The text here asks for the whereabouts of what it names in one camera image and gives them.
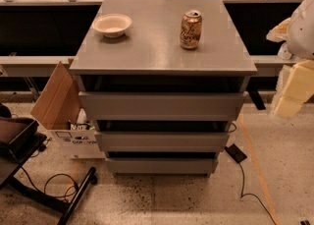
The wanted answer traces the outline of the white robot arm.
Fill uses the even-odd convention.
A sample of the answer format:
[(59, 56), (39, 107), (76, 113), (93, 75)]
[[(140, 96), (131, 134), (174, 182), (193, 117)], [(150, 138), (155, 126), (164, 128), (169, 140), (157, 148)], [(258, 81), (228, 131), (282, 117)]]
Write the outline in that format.
[(266, 38), (284, 42), (278, 52), (280, 58), (299, 58), (298, 63), (280, 71), (272, 101), (271, 118), (283, 123), (314, 95), (314, 0), (303, 0), (291, 17), (272, 28)]

